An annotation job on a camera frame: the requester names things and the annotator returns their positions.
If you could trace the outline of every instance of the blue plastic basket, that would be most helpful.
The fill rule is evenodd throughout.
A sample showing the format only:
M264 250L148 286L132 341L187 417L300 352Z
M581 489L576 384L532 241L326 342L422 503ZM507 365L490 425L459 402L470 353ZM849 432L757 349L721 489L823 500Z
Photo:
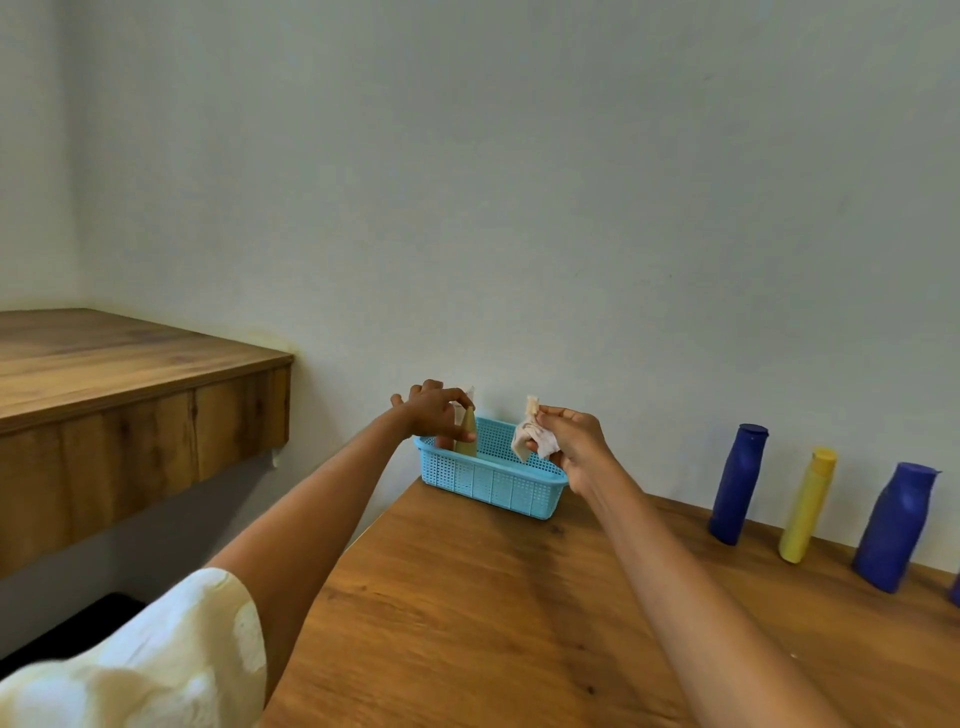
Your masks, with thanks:
M548 519L567 484L566 474L535 453L521 463L510 445L516 425L477 418L477 456L434 447L417 437L423 481L524 516Z

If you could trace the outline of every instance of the white cloth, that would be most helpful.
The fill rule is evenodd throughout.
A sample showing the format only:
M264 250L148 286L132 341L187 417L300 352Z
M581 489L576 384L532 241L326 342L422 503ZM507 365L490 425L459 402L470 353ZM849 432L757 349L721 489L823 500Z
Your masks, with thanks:
M539 411L540 400L533 396L527 397L527 418L514 430L514 442L511 447L514 454L524 463L530 457L527 443L531 440L537 443L537 455L543 460L549 458L554 452L560 451L557 436L546 427L537 424L537 413Z
M93 649L0 683L0 726L256 725L267 656L240 580L203 569Z

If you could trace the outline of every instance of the black object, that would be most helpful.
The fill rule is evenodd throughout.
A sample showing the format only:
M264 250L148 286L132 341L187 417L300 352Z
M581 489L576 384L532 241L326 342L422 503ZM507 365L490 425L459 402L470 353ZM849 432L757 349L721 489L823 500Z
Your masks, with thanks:
M0 680L43 660L66 660L96 646L147 606L132 596L108 594L0 660Z

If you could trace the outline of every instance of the wooden table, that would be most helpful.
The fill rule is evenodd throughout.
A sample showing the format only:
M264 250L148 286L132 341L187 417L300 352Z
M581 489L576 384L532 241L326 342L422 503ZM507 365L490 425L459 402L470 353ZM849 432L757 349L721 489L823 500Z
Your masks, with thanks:
M288 439L286 352L0 312L0 577Z
M740 545L660 499L670 527L855 725L960 725L960 609L947 574L897 595L815 540ZM611 548L564 493L539 522L416 482L347 551L303 627L264 725L694 725Z

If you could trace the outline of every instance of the person's left arm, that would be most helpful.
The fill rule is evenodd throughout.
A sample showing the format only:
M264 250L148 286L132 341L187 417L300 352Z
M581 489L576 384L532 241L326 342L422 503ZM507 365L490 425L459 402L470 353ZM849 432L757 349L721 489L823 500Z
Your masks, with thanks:
M250 592L260 617L270 700L310 605L356 529L397 446L411 435L470 441L449 417L452 402L473 406L463 390L428 379L374 420L336 455L281 498L210 561Z

